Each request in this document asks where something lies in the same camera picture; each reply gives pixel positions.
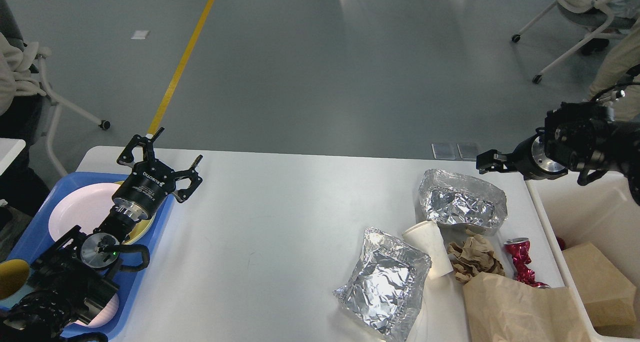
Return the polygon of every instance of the aluminum foil container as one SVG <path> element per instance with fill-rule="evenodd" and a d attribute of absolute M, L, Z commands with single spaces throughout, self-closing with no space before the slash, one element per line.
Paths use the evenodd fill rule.
<path fill-rule="evenodd" d="M 507 218 L 505 192 L 480 178 L 427 170 L 418 194 L 426 219 L 440 226 L 465 226 L 491 236 Z"/>
<path fill-rule="evenodd" d="M 420 313 L 428 254 L 377 228 L 367 228 L 349 282 L 333 292 L 346 310 L 387 342 L 404 342 Z"/>

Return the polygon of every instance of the white paper cup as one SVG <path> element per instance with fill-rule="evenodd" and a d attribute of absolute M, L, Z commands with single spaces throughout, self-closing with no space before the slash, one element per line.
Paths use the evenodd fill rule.
<path fill-rule="evenodd" d="M 434 221 L 423 221 L 414 225 L 402 233 L 402 238 L 407 244 L 431 258 L 431 268 L 427 274 L 429 279 L 439 278 L 453 271 L 440 229 Z"/>

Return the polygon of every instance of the blue tray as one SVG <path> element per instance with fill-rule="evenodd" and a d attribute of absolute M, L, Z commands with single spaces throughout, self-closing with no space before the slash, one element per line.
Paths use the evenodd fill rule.
<path fill-rule="evenodd" d="M 127 176 L 121 174 L 103 174 L 103 173 L 71 173 L 61 178 L 54 186 L 51 193 L 46 198 L 44 204 L 32 219 L 27 230 L 24 231 L 22 237 L 15 245 L 13 251 L 9 254 L 8 260 L 13 258 L 20 258 L 25 260 L 29 264 L 34 262 L 44 251 L 46 251 L 54 242 L 49 234 L 49 216 L 56 207 L 56 205 L 71 192 L 84 187 L 100 182 L 116 182 L 125 180 Z M 173 197 L 167 198 L 155 213 L 155 219 L 153 224 L 136 243 L 146 245 L 149 248 L 151 255 L 151 262 L 153 262 L 153 251 L 158 244 L 158 240 L 162 235 L 167 217 L 171 212 L 171 208 L 174 204 Z M 137 254 L 122 255 L 125 265 L 137 265 L 140 263 L 140 258 Z M 113 281 L 117 283 L 120 288 L 118 291 L 119 307 L 118 312 L 114 318 L 107 324 L 100 328 L 87 328 L 84 326 L 71 324 L 62 332 L 63 337 L 71 337 L 80 335 L 82 333 L 89 332 L 101 332 L 107 335 L 109 339 L 114 338 L 122 331 L 127 317 L 133 307 L 133 301 L 136 298 L 140 283 L 145 275 L 146 270 L 139 272 L 119 272 L 116 274 Z"/>

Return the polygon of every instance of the crumpled brown paper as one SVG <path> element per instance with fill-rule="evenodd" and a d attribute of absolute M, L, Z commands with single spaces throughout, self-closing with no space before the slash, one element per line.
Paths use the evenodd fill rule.
<path fill-rule="evenodd" d="M 494 247 L 481 235 L 468 237 L 462 246 L 451 242 L 446 251 L 456 259 L 452 265 L 455 279 L 460 283 L 469 282 L 480 272 L 505 275 L 502 263 L 495 256 Z"/>
<path fill-rule="evenodd" d="M 634 326 L 636 287 L 591 242 L 562 252 L 594 327 Z"/>
<path fill-rule="evenodd" d="M 462 287 L 473 342 L 589 342 L 569 287 L 480 273 Z"/>

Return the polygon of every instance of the red can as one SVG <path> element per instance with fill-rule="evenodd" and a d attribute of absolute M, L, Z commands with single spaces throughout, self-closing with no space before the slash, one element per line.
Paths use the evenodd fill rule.
<path fill-rule="evenodd" d="M 531 242 L 526 237 L 512 238 L 504 243 L 504 249 L 511 255 L 516 268 L 515 279 L 531 287 L 549 288 L 549 285 L 536 281 L 536 273 L 527 267 L 531 263 L 529 249 Z"/>

